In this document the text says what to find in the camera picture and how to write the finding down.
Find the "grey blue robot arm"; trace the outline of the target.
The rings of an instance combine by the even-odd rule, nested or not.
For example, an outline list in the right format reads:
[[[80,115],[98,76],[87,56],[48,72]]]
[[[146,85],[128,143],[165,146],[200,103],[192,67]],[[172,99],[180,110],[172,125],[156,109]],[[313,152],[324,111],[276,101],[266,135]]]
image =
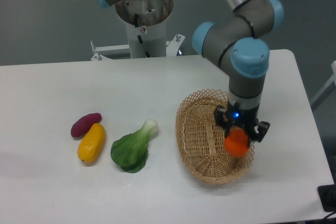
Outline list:
[[[167,55],[165,21],[173,10],[173,0],[96,0],[101,7],[114,6],[127,28],[132,58]],[[194,50],[229,76],[228,105],[214,112],[216,124],[225,136],[233,127],[243,129],[249,143],[260,142],[270,124],[257,114],[270,50],[261,36],[278,27],[284,9],[278,0],[227,0],[234,18],[225,26],[212,22],[194,31]]]

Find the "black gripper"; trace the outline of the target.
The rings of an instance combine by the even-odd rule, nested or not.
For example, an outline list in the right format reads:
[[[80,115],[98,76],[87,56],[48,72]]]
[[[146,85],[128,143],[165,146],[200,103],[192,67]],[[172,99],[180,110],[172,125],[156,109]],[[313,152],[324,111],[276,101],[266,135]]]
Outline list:
[[[238,105],[239,103],[229,103],[227,108],[218,105],[214,111],[216,125],[224,130],[224,138],[227,138],[231,128],[236,126],[245,130],[248,136],[247,147],[254,142],[260,143],[267,134],[270,123],[257,120],[259,105],[248,110],[242,110]]]

